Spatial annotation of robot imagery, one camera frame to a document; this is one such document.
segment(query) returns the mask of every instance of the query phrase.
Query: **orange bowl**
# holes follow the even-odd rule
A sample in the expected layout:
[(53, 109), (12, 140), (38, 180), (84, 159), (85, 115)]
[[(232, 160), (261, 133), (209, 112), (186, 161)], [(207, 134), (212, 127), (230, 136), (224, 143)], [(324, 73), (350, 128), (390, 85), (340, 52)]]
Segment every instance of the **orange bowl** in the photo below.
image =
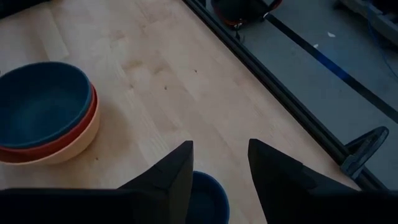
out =
[(68, 146), (73, 142), (89, 125), (93, 119), (94, 113), (96, 111), (96, 106), (98, 104), (98, 98), (96, 90), (93, 85), (91, 85), (92, 97), (90, 107), (87, 113), (84, 115), (82, 120), (73, 127), (68, 133), (64, 134), (60, 138), (44, 144), (42, 146), (32, 147), (28, 149), (10, 149), (6, 147), (0, 147), (0, 160), (3, 162), (28, 162), (41, 159), (43, 157), (49, 156), (64, 147)]

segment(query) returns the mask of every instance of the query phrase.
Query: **wood grain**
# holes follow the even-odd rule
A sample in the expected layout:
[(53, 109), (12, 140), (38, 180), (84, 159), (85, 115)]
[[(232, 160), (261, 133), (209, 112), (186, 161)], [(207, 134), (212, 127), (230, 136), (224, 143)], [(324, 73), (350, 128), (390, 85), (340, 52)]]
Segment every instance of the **wood grain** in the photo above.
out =
[(1, 188), (116, 188), (191, 139), (195, 169), (225, 187), (230, 223), (265, 223), (250, 138), (357, 188), (181, 0), (54, 0), (1, 20), (0, 44), (2, 73), (63, 61), (101, 100), (88, 150), (55, 166), (1, 166)]

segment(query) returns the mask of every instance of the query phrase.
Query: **stacked bowls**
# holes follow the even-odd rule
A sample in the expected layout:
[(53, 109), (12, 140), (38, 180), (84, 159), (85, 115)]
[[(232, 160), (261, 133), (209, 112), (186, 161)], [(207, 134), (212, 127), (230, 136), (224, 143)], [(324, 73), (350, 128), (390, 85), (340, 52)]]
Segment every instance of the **stacked bowls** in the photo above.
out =
[(100, 126), (94, 86), (60, 62), (26, 65), (0, 77), (0, 163), (56, 164), (94, 140)]

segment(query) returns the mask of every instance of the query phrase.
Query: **floor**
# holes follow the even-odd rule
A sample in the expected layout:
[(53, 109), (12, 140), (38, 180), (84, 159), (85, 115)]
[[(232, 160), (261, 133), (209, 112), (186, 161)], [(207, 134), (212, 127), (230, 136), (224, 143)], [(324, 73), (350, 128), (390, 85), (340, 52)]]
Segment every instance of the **floor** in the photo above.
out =
[(95, 85), (101, 126), (78, 157), (0, 166), (0, 188), (116, 188), (184, 140), (224, 186), (230, 223), (265, 223), (247, 159), (258, 138), (346, 185), (327, 153), (181, 0), (54, 0), (0, 21), (0, 70), (59, 60)]
[[(334, 2), (284, 0), (272, 14), (398, 110), (398, 78), (386, 67), (366, 22), (350, 11), (333, 10)], [(210, 0), (206, 7), (213, 12)], [(398, 189), (398, 125), (393, 120), (269, 22), (245, 27), (240, 35), (243, 45), (343, 144), (379, 126), (387, 127), (389, 137), (366, 166), (386, 187)], [(398, 54), (385, 52), (398, 72)]]

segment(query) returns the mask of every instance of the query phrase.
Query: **bowl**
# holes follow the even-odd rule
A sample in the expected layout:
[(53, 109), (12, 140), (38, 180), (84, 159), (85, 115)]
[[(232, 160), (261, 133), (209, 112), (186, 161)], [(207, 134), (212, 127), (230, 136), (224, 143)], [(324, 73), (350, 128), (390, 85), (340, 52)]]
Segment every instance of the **bowl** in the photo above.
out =
[(7, 151), (10, 154), (14, 155), (22, 155), (25, 160), (36, 160), (53, 154), (63, 147), (70, 144), (73, 140), (75, 140), (88, 126), (90, 121), (93, 119), (94, 112), (97, 105), (97, 96), (94, 86), (91, 86), (91, 103), (88, 108), (88, 111), (81, 119), (81, 121), (73, 127), (68, 133), (64, 134), (63, 136), (59, 137), (58, 139), (46, 143), (41, 146), (36, 146), (24, 150), (15, 150), (11, 148), (1, 147), (0, 151)]
[(228, 221), (229, 203), (221, 184), (208, 174), (194, 171), (185, 223), (224, 224)]
[(15, 155), (6, 151), (0, 151), (0, 163), (12, 166), (58, 164), (77, 156), (94, 140), (98, 128), (100, 127), (99, 106), (100, 102), (97, 97), (95, 112), (88, 126), (76, 139), (74, 139), (64, 148), (61, 148), (59, 151), (53, 152), (35, 160), (32, 160), (25, 155)]
[(0, 146), (24, 150), (76, 126), (91, 102), (91, 84), (72, 65), (41, 62), (0, 77)]

